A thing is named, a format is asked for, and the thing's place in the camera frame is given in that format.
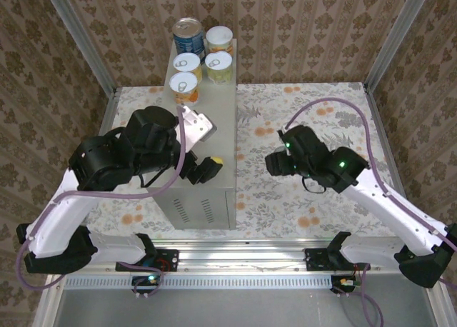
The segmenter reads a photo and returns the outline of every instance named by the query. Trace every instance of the table surface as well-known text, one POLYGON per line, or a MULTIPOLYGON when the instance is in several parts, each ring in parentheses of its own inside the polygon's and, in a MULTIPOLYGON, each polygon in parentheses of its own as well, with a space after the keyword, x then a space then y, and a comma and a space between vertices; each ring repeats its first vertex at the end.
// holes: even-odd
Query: table surface
MULTIPOLYGON (((298 176, 272 177, 265 155, 280 146, 276 130, 305 103, 324 96, 348 99, 369 120, 373 154, 381 177, 391 175, 376 133, 371 111, 360 83, 246 84, 237 86, 237 202, 236 230, 176 230, 152 198, 141 201, 103 200, 90 213, 90 229, 110 235, 147 233, 151 238, 292 238, 333 237, 339 231, 362 236, 393 235, 359 204, 332 190, 323 194, 303 189, 298 176)), ((132 112, 149 105, 160 106, 163 87, 122 88, 113 128, 125 126, 132 112)), ((329 149, 348 146, 367 159, 361 119, 350 107, 328 102, 313 106, 298 120, 312 127, 329 149)), ((317 185, 310 183, 310 189, 317 185)), ((138 178, 115 192, 144 192, 138 178)))

